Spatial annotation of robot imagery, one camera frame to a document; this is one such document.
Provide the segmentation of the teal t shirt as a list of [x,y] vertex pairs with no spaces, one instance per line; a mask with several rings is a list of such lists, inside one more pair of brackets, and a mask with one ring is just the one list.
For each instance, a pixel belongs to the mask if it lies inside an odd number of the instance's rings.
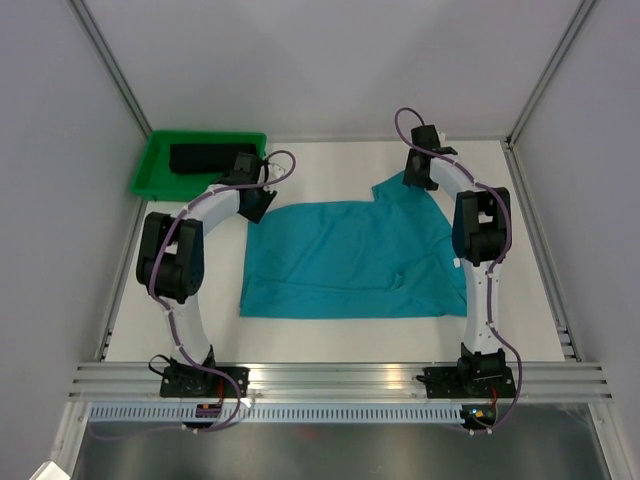
[[248,229],[240,313],[275,319],[463,317],[465,275],[433,196],[396,174],[370,201],[299,203]]

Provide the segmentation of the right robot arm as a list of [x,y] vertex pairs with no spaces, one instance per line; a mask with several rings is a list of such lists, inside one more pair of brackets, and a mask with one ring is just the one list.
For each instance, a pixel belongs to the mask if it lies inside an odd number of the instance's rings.
[[496,330],[501,264],[511,246],[510,194],[476,180],[454,149],[441,145],[433,125],[413,128],[406,143],[403,183],[441,189],[454,201],[451,241],[465,275],[467,324],[452,382],[478,395],[509,373]]

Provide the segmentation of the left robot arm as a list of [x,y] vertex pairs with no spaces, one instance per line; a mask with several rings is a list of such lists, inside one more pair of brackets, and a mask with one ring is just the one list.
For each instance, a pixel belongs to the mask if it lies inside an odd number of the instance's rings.
[[233,216],[259,223],[277,195],[272,186],[289,175],[269,156],[240,153],[230,171],[174,213],[151,212],[144,220],[136,279],[161,309],[173,344],[170,360],[187,367],[183,383],[195,395],[209,395],[218,384],[198,300],[205,239]]

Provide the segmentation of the rolled black t shirt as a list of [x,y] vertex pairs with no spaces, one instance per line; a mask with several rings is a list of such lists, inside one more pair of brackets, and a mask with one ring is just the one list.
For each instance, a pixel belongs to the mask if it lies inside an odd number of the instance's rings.
[[172,144],[169,147],[169,169],[178,175],[224,173],[230,170],[240,153],[256,154],[251,143]]

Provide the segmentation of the green plastic tray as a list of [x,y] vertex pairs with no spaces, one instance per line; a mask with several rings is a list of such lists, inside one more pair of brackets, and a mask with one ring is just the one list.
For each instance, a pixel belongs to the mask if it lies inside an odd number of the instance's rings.
[[186,202],[195,198],[223,173],[178,175],[169,169],[172,144],[251,143],[256,155],[265,154],[267,135],[262,132],[155,130],[136,169],[131,192],[148,201]]

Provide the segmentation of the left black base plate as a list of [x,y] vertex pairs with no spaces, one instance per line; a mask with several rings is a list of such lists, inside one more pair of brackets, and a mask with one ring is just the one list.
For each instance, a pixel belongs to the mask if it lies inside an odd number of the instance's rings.
[[224,376],[184,364],[164,369],[159,395],[161,398],[245,398],[250,370],[246,367],[220,367],[219,371],[236,382],[240,395]]

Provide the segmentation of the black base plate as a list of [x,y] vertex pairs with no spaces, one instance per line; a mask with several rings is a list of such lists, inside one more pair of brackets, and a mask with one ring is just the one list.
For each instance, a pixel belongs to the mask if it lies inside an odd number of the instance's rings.
[[425,367],[415,379],[424,385],[429,399],[514,398],[516,382],[508,367],[495,372],[464,373],[455,366]]
[[220,367],[219,371],[236,382],[240,395],[224,376],[184,364],[164,369],[159,395],[161,398],[245,398],[250,370],[246,367]]

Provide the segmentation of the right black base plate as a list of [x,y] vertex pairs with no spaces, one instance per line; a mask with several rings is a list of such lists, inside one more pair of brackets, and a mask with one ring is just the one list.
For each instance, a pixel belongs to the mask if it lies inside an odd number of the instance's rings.
[[429,399],[514,398],[516,382],[508,367],[495,372],[464,373],[455,366],[425,367],[415,379],[424,385]]

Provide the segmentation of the right aluminium frame post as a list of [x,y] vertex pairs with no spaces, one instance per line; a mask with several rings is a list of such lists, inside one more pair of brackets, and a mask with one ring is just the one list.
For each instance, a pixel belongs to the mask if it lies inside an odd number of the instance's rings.
[[560,40],[555,46],[550,58],[546,62],[538,80],[536,81],[534,88],[517,116],[510,133],[506,136],[506,144],[510,149],[514,148],[517,141],[524,133],[524,130],[538,104],[550,87],[554,77],[571,52],[571,49],[581,34],[585,24],[588,22],[591,14],[598,5],[598,0],[581,0],[578,3],[578,6],[564,29]]

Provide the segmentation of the aluminium frame post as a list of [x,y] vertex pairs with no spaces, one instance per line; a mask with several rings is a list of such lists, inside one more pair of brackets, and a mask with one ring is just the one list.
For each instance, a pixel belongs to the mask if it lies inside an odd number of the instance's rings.
[[598,0],[581,0],[578,3],[578,6],[564,29],[560,40],[555,46],[550,58],[546,62],[538,80],[536,81],[534,88],[517,116],[510,133],[506,136],[506,144],[510,149],[514,148],[517,141],[524,133],[524,130],[538,104],[550,87],[554,77],[571,52],[571,49],[581,34],[585,24],[588,22],[591,14],[598,5]]
[[67,4],[104,66],[134,123],[142,135],[145,138],[149,138],[152,133],[151,124],[87,2],[84,0],[69,0]]

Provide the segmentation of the aluminium front rail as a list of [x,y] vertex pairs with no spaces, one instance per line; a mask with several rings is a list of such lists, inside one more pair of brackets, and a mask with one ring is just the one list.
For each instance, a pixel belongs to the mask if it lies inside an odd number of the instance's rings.
[[[254,363],[248,398],[265,403],[429,402],[416,380],[419,363]],[[89,362],[78,365],[69,401],[156,401],[160,377],[143,363]],[[520,400],[524,403],[609,403],[602,367],[591,362],[526,362]]]

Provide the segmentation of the left aluminium frame post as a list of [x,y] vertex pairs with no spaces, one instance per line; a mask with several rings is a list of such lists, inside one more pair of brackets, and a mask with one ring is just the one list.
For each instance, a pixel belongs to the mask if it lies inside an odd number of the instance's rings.
[[145,138],[149,138],[152,133],[151,124],[87,2],[84,0],[69,0],[67,4],[104,66],[134,123],[142,135]]

